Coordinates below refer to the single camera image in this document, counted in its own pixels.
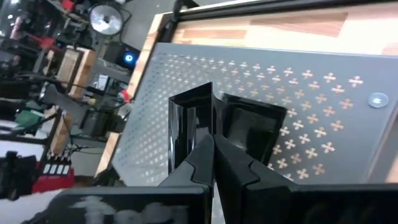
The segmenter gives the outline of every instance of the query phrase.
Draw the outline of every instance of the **red clamp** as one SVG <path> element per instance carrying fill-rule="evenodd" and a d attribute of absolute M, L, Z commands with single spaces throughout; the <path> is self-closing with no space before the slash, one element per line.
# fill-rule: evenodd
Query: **red clamp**
<path fill-rule="evenodd" d="M 127 90 L 122 90 L 122 94 L 123 94 L 123 97 L 124 97 L 124 102 L 130 103 L 130 102 L 131 102 L 131 101 L 130 101 L 130 96 L 129 96 L 129 94 L 127 93 Z"/>

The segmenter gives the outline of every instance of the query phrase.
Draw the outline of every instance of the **perforated metal panel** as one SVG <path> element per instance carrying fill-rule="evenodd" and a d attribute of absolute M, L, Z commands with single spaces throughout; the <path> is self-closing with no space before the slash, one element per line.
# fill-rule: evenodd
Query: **perforated metal panel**
<path fill-rule="evenodd" d="M 168 98 L 213 82 L 218 98 L 225 92 L 289 109 L 271 169 L 301 184 L 364 182 L 395 118 L 397 64 L 397 57 L 157 44 L 113 165 L 127 185 L 160 183 Z"/>

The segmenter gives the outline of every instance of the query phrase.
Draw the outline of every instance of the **wooden board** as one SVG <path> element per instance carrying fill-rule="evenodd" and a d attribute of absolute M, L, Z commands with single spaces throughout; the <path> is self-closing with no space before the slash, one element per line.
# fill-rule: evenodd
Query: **wooden board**
<path fill-rule="evenodd" d="M 203 6 L 216 7 L 247 1 Z M 143 53 L 132 74 L 128 93 L 136 94 L 138 83 L 154 46 L 163 15 L 156 15 Z M 182 22 L 173 38 L 176 44 L 255 47 L 262 49 L 339 52 L 348 54 L 398 55 L 398 3 L 341 7 L 312 11 L 229 17 Z M 398 182 L 398 160 L 387 182 Z"/>
<path fill-rule="evenodd" d="M 89 80 L 91 67 L 94 65 L 96 59 L 96 54 L 94 51 L 81 48 L 78 48 L 78 50 L 83 52 L 81 62 L 77 63 L 78 52 L 74 50 L 67 50 L 57 75 L 58 80 L 68 83 L 71 79 L 73 68 L 78 66 L 77 74 L 73 82 L 73 84 L 77 86 L 73 86 L 69 92 L 69 95 L 74 98 L 82 97 L 84 89 L 78 86 L 86 86 L 87 81 Z M 54 154 L 60 154 L 67 145 L 72 122 L 73 117 L 71 114 L 67 113 L 58 123 L 57 130 L 55 131 L 55 136 L 50 147 L 51 152 Z"/>
<path fill-rule="evenodd" d="M 104 153 L 102 154 L 101 160 L 99 160 L 99 165 L 97 171 L 95 172 L 95 176 L 97 176 L 100 172 L 104 171 L 108 167 L 109 161 L 111 160 L 113 155 L 113 151 L 117 147 L 119 137 L 119 133 L 111 133 L 109 135 Z"/>

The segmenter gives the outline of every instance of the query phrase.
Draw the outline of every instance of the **screw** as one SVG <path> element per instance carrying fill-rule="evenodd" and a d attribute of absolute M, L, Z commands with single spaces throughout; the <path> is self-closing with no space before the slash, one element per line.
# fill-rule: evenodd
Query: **screw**
<path fill-rule="evenodd" d="M 388 104 L 388 96 L 384 93 L 372 93 L 368 99 L 369 106 L 382 108 Z"/>

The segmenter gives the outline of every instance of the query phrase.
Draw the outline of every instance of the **blue led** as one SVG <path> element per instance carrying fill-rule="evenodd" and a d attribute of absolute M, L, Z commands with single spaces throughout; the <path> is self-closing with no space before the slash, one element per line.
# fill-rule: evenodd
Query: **blue led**
<path fill-rule="evenodd" d="M 124 54 L 124 62 L 129 63 L 129 64 L 133 64 L 134 61 L 134 55 L 132 53 L 125 53 Z"/>

